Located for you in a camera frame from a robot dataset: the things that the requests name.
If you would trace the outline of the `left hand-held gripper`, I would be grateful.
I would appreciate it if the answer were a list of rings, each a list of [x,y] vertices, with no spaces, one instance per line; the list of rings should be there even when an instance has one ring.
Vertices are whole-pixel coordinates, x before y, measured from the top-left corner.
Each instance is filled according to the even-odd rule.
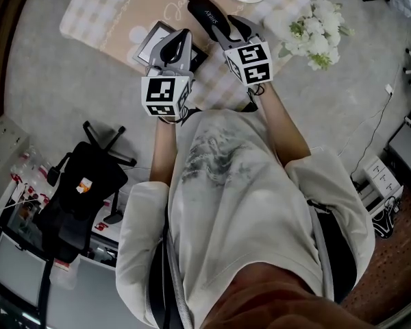
[[[153,47],[141,78],[141,104],[149,116],[181,117],[194,81],[191,53],[189,29],[172,32]]]

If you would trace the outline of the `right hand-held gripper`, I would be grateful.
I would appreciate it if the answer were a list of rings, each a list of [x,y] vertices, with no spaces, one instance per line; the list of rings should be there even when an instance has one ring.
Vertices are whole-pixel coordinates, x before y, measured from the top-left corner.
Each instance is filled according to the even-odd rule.
[[[262,28],[241,16],[228,15],[227,19],[241,39],[230,38],[229,25],[212,25],[212,31],[224,50],[230,71],[246,87],[270,82],[273,79],[272,57],[269,44],[262,40]]]

